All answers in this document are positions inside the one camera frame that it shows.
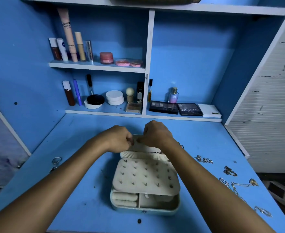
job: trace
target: blue desk surface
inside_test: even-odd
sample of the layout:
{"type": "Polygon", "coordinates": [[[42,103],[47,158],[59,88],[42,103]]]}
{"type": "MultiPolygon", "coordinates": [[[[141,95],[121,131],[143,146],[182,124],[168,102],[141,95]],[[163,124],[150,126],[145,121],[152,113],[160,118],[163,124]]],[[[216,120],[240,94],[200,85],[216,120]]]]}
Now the blue desk surface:
{"type": "MultiPolygon", "coordinates": [[[[70,157],[82,144],[99,132],[122,125],[133,134],[142,134],[144,118],[66,114],[29,160],[0,193],[0,210],[49,173],[51,160],[70,157]]],[[[248,184],[254,178],[258,186],[237,186],[238,193],[251,208],[258,206],[273,217],[258,214],[277,232],[285,232],[285,216],[258,176],[243,157],[221,123],[163,120],[174,138],[193,156],[210,158],[214,164],[201,163],[217,178],[248,184]],[[229,166],[237,177],[223,173],[229,166]]],[[[88,232],[210,232],[186,187],[180,180],[181,206],[174,216],[119,213],[112,209],[109,193],[120,157],[106,153],[89,169],[49,227],[51,231],[88,232]]]]}

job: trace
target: matte eyeshadow palette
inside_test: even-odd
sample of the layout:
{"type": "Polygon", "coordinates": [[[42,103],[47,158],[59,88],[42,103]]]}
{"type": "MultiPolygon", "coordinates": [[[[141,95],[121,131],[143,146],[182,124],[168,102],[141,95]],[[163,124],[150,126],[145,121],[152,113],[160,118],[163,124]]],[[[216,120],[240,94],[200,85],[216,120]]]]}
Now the matte eyeshadow palette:
{"type": "Polygon", "coordinates": [[[203,113],[194,103],[178,103],[180,115],[184,116],[202,116],[203,113]]]}
{"type": "Polygon", "coordinates": [[[151,101],[149,111],[167,114],[178,114],[177,104],[162,101],[151,101]]]}

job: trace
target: perfume bottle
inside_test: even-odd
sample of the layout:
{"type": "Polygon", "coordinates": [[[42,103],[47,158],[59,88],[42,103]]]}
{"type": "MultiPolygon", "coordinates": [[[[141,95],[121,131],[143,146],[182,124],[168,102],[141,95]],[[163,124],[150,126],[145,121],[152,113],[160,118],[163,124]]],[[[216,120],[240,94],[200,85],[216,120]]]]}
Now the perfume bottle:
{"type": "Polygon", "coordinates": [[[151,90],[151,87],[152,87],[152,79],[150,79],[149,80],[149,87],[148,87],[148,102],[150,102],[151,101],[151,92],[152,92],[152,90],[151,90]]]}
{"type": "Polygon", "coordinates": [[[173,88],[173,92],[171,92],[169,94],[169,102],[170,103],[177,103],[178,95],[179,95],[179,93],[177,92],[177,89],[178,88],[173,88]]]}

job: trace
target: pink jar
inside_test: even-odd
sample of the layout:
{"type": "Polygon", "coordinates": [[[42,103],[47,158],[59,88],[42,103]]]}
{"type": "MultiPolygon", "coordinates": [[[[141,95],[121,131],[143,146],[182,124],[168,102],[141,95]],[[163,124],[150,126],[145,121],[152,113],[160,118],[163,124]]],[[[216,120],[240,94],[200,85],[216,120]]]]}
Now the pink jar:
{"type": "Polygon", "coordinates": [[[100,55],[100,62],[102,64],[105,65],[113,64],[113,55],[111,52],[101,52],[99,55],[100,55]]]}

